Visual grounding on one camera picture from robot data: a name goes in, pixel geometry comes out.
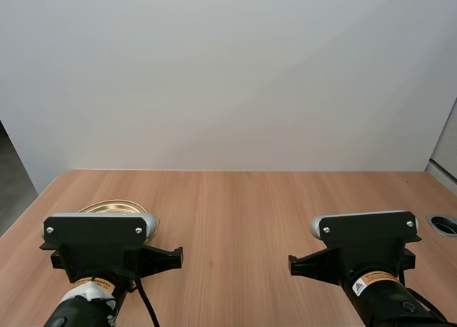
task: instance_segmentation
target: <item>warning label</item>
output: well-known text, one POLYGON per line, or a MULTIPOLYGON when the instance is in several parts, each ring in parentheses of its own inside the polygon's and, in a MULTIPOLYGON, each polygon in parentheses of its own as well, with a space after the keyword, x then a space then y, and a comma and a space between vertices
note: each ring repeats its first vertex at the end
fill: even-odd
MULTIPOLYGON (((72 289, 78 288, 79 286, 82 286, 83 284, 90 282, 90 281, 91 281, 90 277, 81 278, 73 283, 72 289)), ((106 279, 102 279, 102 278, 95 278, 94 282, 97 283, 103 289, 107 290, 109 293, 113 293, 113 291, 114 291, 113 283, 110 283, 106 279)))
POLYGON ((354 283, 352 290, 357 296, 360 296, 368 286, 378 281, 397 281, 397 279, 384 271, 368 272, 354 283))

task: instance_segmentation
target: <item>white wall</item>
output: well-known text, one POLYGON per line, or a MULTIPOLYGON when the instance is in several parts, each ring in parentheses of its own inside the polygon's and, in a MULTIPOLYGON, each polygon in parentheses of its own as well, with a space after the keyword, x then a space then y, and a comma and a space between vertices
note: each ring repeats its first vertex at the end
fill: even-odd
POLYGON ((0 0, 0 119, 70 168, 423 170, 457 0, 0 0))

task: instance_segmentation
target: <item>wooden tabletop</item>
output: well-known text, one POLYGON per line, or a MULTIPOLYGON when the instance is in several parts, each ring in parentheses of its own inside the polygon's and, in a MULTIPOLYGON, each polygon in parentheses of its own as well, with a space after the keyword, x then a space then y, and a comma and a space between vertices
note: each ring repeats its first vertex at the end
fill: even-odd
MULTIPOLYGON (((2 326, 42 326, 70 289, 42 251, 40 228, 57 212, 109 199, 135 201, 160 219, 152 246, 184 248, 184 264, 144 279, 163 326, 362 326, 338 286, 293 277, 288 255, 324 249, 313 217, 405 209, 423 238, 408 248, 406 285, 457 321, 457 238, 427 223, 457 215, 457 199, 427 173, 88 171, 65 173, 0 238, 2 326)), ((138 292, 118 326, 152 326, 138 292)))

